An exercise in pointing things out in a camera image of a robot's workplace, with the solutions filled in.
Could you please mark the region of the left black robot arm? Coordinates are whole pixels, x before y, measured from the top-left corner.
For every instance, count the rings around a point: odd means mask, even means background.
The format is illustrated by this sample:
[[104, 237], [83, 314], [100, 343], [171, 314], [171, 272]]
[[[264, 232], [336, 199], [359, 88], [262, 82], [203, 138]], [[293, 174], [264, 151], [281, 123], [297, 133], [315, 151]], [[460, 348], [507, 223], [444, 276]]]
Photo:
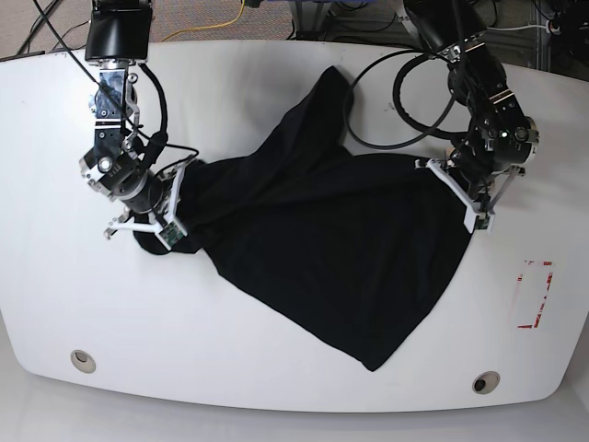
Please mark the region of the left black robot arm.
[[[437, 220], [469, 237], [491, 228], [494, 207], [503, 194], [491, 187], [499, 175], [511, 183], [525, 174], [537, 152], [538, 129], [522, 111], [504, 68], [483, 41], [487, 28], [469, 2], [404, 1], [400, 9], [421, 46], [410, 50], [412, 59], [399, 69], [392, 101], [401, 120], [418, 134], [389, 145], [369, 143], [359, 135], [354, 140], [379, 151], [409, 147], [427, 137], [448, 141], [448, 153], [438, 158], [406, 156], [405, 167], [427, 180], [421, 199]], [[403, 107], [401, 89], [406, 76], [430, 60], [446, 64], [450, 99], [434, 122], [424, 124]]]

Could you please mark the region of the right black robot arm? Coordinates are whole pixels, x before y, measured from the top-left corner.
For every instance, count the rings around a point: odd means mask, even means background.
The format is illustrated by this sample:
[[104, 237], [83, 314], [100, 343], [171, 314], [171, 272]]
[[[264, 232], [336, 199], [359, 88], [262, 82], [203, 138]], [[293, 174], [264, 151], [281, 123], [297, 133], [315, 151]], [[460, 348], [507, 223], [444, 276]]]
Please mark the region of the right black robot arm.
[[[89, 107], [96, 118], [94, 144], [80, 161], [81, 175], [95, 192], [124, 205], [110, 221], [111, 237], [121, 230], [154, 236], [171, 250], [188, 230], [177, 216], [180, 185], [195, 149], [159, 172], [152, 167], [169, 146], [165, 92], [147, 67], [153, 7], [149, 1], [95, 1], [85, 60], [98, 67], [98, 89]], [[135, 84], [138, 66], [156, 89], [160, 125], [146, 135], [140, 124]]]

